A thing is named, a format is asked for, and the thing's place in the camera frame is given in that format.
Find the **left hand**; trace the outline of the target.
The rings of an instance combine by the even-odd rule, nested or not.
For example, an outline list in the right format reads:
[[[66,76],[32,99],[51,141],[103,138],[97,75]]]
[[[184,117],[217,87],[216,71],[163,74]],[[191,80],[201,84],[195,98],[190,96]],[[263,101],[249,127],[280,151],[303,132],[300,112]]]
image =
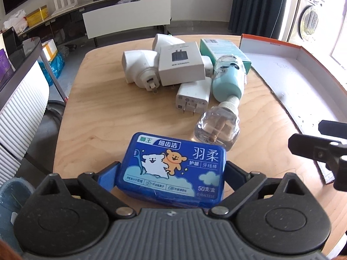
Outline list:
[[[4,241],[0,240],[0,260],[21,260],[22,258]]]

